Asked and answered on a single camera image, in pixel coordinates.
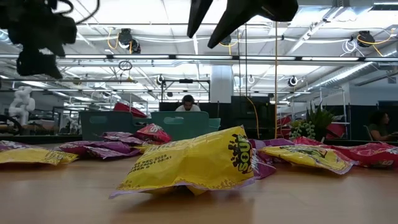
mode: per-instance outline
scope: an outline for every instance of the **white shirt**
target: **white shirt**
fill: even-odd
[[[179,107],[176,109],[176,111],[186,111],[186,110],[185,110],[185,108],[184,108],[184,105],[181,105],[181,106],[179,106]],[[199,108],[199,106],[197,106],[197,105],[192,105],[192,108],[191,108],[190,111],[200,111],[200,108]]]

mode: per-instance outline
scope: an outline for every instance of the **table surface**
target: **table surface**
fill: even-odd
[[[0,168],[1,223],[395,223],[393,170],[354,167],[346,175],[277,165],[237,191],[108,196],[137,158],[61,167]]]

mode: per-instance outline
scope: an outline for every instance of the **person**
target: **person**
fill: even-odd
[[[376,111],[370,117],[370,125],[369,131],[373,140],[375,141],[391,141],[398,135],[397,132],[392,134],[388,134],[387,132],[387,124],[389,123],[390,118],[388,114],[383,111]]]
[[[193,96],[185,95],[182,98],[182,105],[179,106],[176,111],[200,111],[199,106],[194,105],[193,102],[195,102]]]

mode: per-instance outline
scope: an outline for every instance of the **potted plant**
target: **potted plant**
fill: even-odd
[[[322,138],[326,137],[327,127],[333,121],[334,115],[326,110],[322,109],[321,104],[314,111],[312,105],[310,109],[307,109],[306,120],[295,121],[292,123],[292,132],[290,138],[295,139],[300,136],[304,136],[310,139],[321,141]]]

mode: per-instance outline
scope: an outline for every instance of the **dark hair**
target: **dark hair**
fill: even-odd
[[[371,117],[370,117],[370,122],[371,124],[376,124],[379,125],[381,123],[381,120],[387,113],[384,111],[375,111]]]
[[[185,103],[185,102],[193,103],[194,101],[195,100],[193,99],[193,96],[191,96],[191,95],[185,95],[182,98],[182,103]]]

